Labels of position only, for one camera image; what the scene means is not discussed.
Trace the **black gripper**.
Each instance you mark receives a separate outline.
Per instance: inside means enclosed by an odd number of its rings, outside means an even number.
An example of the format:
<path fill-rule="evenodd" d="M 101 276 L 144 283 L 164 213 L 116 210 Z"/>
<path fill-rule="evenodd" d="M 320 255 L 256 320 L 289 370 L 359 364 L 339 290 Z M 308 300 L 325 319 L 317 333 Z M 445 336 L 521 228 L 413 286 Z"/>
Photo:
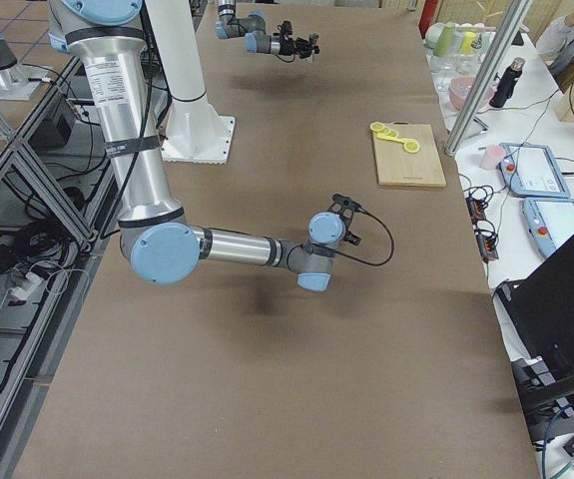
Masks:
<path fill-rule="evenodd" d="M 289 35 L 280 35 L 279 54 L 281 56 L 298 56 L 301 59 L 314 58 L 319 53 L 319 47 L 311 47 L 311 45 L 316 45 L 317 41 L 317 33 L 310 33 L 308 40 L 301 37 L 293 39 Z"/>

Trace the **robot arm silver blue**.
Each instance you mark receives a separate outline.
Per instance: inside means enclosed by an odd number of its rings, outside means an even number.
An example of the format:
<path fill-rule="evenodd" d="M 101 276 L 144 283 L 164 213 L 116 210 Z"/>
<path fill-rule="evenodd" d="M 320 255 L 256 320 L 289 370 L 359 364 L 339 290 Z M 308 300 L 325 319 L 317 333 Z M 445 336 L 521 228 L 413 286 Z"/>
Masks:
<path fill-rule="evenodd" d="M 239 17 L 236 1 L 217 1 L 216 4 L 215 32 L 221 40 L 244 38 L 249 53 L 273 55 L 286 63 L 295 58 L 312 60 L 319 53 L 318 34 L 295 37 L 290 20 L 283 20 L 274 33 L 269 33 L 262 11 L 253 10 L 248 16 Z"/>
<path fill-rule="evenodd" d="M 184 279 L 202 259 L 282 267 L 302 288 L 327 288 L 346 226 L 315 215 L 303 243 L 188 224 L 164 163 L 222 164 L 235 121 L 210 105 L 195 27 L 185 1 L 53 1 L 55 48 L 86 72 L 122 203 L 121 250 L 153 284 Z"/>

